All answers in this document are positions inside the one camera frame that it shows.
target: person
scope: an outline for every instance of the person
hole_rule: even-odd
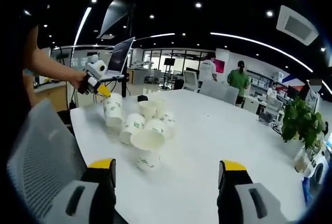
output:
[[[215,54],[210,52],[206,56],[206,60],[199,65],[199,85],[201,88],[204,80],[217,81],[216,64],[213,63]]]
[[[272,86],[268,89],[267,98],[276,99],[276,83],[273,82]]]
[[[86,73],[64,66],[48,57],[37,45],[38,26],[45,24],[48,6],[45,0],[8,0],[4,8],[8,11],[4,15],[3,57],[2,69],[4,72],[3,93],[9,98],[3,106],[3,123],[6,140],[2,143],[2,165],[7,164],[11,149],[17,135],[32,107],[36,104],[33,90],[33,78],[24,74],[26,68],[46,77],[70,82],[78,88]],[[2,166],[2,175],[5,179],[6,207],[4,212],[15,209],[12,215],[14,222],[24,219],[24,223],[34,223],[19,201],[16,191],[12,187]]]
[[[239,89],[236,106],[241,107],[244,99],[244,90],[250,85],[249,78],[244,72],[244,61],[238,62],[238,68],[233,69],[227,76],[227,82],[230,86]]]

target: black ceiling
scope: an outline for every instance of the black ceiling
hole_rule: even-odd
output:
[[[77,29],[88,6],[92,7],[90,15],[80,34],[80,44],[114,45],[128,36],[128,18],[121,19],[107,33],[113,34],[111,40],[97,39],[105,12],[113,0],[50,0],[50,8],[39,28],[38,44],[40,47],[72,45]],[[301,80],[310,77],[310,73],[289,57],[267,47],[239,39],[212,36],[210,32],[226,33],[254,39],[300,59],[314,72],[324,77],[332,88],[331,70],[327,70],[325,55],[330,54],[328,48],[321,52],[320,48],[329,47],[331,29],[328,28],[328,0],[125,0],[135,3],[131,22],[131,33],[136,39],[152,35],[175,33],[175,36],[147,38],[134,43],[134,47],[148,48],[224,48],[231,52],[257,58],[275,65]],[[202,8],[195,7],[200,2]],[[309,46],[305,46],[294,38],[276,30],[276,23],[281,5],[285,5],[314,23],[320,32],[318,38]],[[274,16],[267,18],[267,10],[273,10]]]

